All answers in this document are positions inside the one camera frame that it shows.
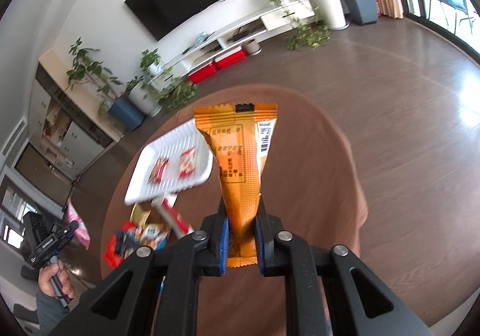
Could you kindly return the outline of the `left hand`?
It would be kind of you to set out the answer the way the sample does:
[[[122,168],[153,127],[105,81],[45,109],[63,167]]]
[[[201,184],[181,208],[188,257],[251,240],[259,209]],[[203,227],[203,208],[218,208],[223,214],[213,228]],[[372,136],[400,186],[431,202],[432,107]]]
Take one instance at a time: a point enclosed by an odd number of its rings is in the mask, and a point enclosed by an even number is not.
[[[75,298],[75,289],[68,276],[68,271],[60,260],[40,268],[37,287],[38,291],[44,295],[62,299],[67,303]]]

